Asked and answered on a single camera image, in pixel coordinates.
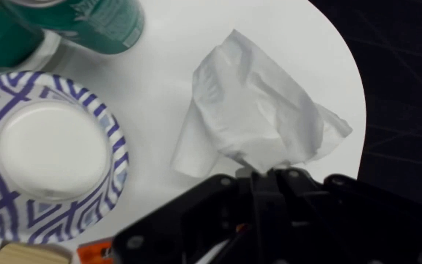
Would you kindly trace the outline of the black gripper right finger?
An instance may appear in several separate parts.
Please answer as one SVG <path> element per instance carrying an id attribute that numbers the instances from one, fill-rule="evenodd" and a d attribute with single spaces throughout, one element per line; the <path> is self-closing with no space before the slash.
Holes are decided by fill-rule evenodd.
<path id="1" fill-rule="evenodd" d="M 422 205 L 342 174 L 267 173 L 267 261 L 422 264 Z"/>

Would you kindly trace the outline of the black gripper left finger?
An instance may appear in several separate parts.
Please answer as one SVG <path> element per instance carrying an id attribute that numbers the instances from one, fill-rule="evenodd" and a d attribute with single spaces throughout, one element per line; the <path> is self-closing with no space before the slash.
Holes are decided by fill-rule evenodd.
<path id="1" fill-rule="evenodd" d="M 114 264 L 194 264 L 235 234 L 245 218 L 248 180 L 215 174 L 119 230 Z"/>

